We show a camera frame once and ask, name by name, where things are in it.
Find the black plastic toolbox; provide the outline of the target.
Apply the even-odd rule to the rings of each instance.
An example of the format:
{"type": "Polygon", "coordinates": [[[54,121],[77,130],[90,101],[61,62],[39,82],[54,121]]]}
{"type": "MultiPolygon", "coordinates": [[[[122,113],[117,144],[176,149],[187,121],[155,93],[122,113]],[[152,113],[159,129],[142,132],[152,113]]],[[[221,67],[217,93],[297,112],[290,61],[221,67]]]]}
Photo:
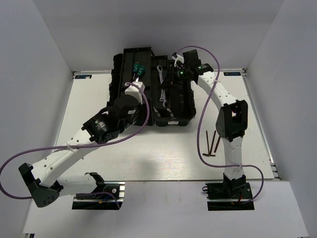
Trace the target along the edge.
{"type": "Polygon", "coordinates": [[[174,61],[167,56],[156,56],[150,47],[127,48],[113,57],[107,105],[111,106],[115,99],[124,95],[124,84],[132,81],[133,65],[136,62],[146,68],[140,80],[145,85],[144,93],[148,102],[152,103],[154,124],[187,126],[196,115],[191,83],[185,82],[179,87],[166,89],[166,102],[163,104],[159,100],[160,83],[170,72],[170,64],[174,64],[174,61]]]}

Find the green stubby screwdriver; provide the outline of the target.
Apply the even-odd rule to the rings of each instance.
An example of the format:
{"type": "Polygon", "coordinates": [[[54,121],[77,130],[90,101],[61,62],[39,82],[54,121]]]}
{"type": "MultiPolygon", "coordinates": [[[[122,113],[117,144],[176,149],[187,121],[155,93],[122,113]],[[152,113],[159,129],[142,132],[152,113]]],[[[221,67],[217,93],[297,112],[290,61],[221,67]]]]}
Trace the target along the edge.
{"type": "Polygon", "coordinates": [[[134,63],[134,65],[133,65],[133,73],[134,74],[137,74],[137,72],[139,70],[139,67],[140,67],[140,63],[139,62],[134,63]]]}
{"type": "Polygon", "coordinates": [[[138,82],[140,80],[140,78],[144,75],[145,73],[145,67],[142,65],[138,68],[138,71],[137,71],[137,78],[136,78],[136,82],[138,82]]]}

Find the small silver ratchet wrench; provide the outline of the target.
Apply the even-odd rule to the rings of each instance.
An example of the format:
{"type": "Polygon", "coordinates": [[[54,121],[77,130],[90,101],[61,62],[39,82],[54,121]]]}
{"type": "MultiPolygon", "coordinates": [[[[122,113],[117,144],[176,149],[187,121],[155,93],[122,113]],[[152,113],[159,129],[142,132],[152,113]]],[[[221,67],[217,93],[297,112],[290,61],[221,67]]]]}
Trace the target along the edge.
{"type": "Polygon", "coordinates": [[[162,81],[160,83],[160,98],[159,100],[164,104],[166,102],[166,89],[167,89],[167,84],[162,81]]]}

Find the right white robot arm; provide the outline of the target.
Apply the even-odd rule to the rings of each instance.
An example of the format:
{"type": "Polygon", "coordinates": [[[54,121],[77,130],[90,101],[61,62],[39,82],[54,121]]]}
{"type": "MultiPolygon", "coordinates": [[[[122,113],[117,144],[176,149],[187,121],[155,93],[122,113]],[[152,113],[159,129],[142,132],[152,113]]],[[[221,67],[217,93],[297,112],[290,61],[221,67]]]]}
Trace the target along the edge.
{"type": "Polygon", "coordinates": [[[212,185],[210,191],[224,198],[240,196],[246,186],[242,168],[242,141],[248,126],[248,104],[230,94],[220,83],[219,74],[208,64],[203,64],[196,50],[179,55],[172,54],[176,81],[194,81],[209,96],[218,109],[216,131],[224,146],[223,182],[212,185]]]}

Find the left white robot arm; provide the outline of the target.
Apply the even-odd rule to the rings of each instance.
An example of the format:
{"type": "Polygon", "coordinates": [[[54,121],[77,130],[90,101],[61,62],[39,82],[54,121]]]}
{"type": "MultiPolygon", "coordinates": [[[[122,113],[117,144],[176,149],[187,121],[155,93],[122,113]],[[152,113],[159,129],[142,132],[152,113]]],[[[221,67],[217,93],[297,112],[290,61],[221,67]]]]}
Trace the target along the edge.
{"type": "Polygon", "coordinates": [[[150,113],[147,99],[139,102],[133,96],[120,97],[112,106],[88,119],[66,145],[59,146],[36,163],[22,164],[19,172],[37,207],[46,207],[66,195],[84,199],[109,196],[116,200],[117,196],[111,193],[98,173],[86,172],[73,177],[64,173],[91,152],[116,143],[119,134],[139,119],[142,108],[150,113]]]}

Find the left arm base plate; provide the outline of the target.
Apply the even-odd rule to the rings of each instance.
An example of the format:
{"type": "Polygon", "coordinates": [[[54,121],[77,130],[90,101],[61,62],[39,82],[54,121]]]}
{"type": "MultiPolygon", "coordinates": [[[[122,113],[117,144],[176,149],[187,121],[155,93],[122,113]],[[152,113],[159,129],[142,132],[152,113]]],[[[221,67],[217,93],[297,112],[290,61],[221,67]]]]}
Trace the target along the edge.
{"type": "Polygon", "coordinates": [[[75,195],[72,210],[119,210],[122,206],[125,193],[125,182],[105,182],[93,191],[93,195],[75,195]]]}

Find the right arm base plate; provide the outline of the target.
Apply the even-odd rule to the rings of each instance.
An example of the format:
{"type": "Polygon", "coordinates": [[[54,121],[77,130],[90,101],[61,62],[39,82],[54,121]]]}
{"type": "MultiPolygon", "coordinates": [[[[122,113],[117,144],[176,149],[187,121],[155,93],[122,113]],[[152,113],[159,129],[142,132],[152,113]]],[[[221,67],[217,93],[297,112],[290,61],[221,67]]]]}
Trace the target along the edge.
{"type": "Polygon", "coordinates": [[[233,195],[225,191],[222,182],[206,183],[202,192],[207,195],[208,211],[251,211],[255,209],[254,202],[248,202],[253,198],[251,186],[247,182],[243,188],[238,188],[233,195]]]}

